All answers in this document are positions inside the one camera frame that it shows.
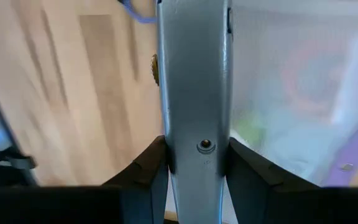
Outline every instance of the wooden floor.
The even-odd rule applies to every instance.
[[[0,0],[0,107],[40,184],[100,184],[161,133],[156,45],[115,0]]]

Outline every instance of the gray metal bar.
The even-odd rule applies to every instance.
[[[180,223],[220,223],[229,145],[232,34],[229,0],[157,3],[165,138]]]

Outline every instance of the wooden surface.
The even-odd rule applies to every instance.
[[[113,0],[0,0],[0,107],[40,184],[100,184],[161,133],[155,35]]]

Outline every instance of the translucent plastic sheet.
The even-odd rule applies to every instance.
[[[315,184],[358,180],[358,1],[234,1],[231,132]]]

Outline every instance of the blue cable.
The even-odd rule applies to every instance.
[[[156,23],[157,22],[157,18],[156,17],[143,17],[141,15],[139,15],[132,3],[131,0],[123,0],[122,4],[124,5],[125,10],[127,11],[127,13],[132,16],[134,19],[136,19],[138,22],[143,23],[143,24],[150,24],[150,23]]]

